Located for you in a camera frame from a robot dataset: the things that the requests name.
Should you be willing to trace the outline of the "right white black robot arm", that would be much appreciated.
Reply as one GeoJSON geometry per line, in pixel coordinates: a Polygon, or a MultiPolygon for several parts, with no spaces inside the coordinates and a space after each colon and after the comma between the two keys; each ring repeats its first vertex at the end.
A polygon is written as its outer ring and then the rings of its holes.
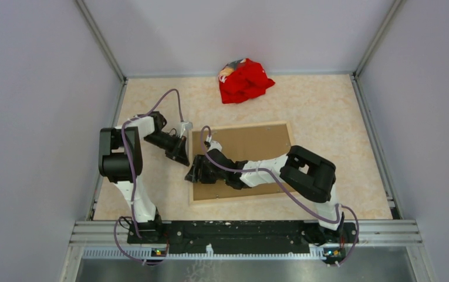
{"type": "Polygon", "coordinates": [[[359,224],[346,225],[345,207],[336,197],[336,166],[302,146],[292,146],[287,153],[272,159],[234,161],[212,145],[205,153],[195,155],[184,179],[201,184],[222,181],[235,190],[277,184],[282,192],[317,219],[315,227],[308,227],[303,232],[309,243],[344,246],[359,241],[359,224]]]}

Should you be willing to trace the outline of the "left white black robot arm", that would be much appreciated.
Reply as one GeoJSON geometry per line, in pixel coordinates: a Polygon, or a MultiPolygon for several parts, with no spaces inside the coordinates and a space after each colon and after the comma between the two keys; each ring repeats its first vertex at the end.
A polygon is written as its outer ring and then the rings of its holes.
{"type": "Polygon", "coordinates": [[[188,134],[191,122],[182,121],[175,132],[165,132],[165,117],[158,111],[129,119],[117,127],[102,128],[99,133],[99,173],[122,193],[131,210],[131,229],[139,238],[156,243],[163,237],[163,226],[155,204],[143,183],[141,142],[164,150],[164,154],[189,166],[188,134]]]}

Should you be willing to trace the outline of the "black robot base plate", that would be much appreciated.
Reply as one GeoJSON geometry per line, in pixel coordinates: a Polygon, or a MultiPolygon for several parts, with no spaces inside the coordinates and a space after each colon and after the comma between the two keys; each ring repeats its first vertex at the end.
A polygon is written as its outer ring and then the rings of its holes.
{"type": "Polygon", "coordinates": [[[170,254],[203,254],[211,246],[215,254],[302,254],[310,246],[355,242],[356,226],[344,223],[333,231],[316,221],[162,221],[129,230],[129,244],[162,244],[170,254]]]}

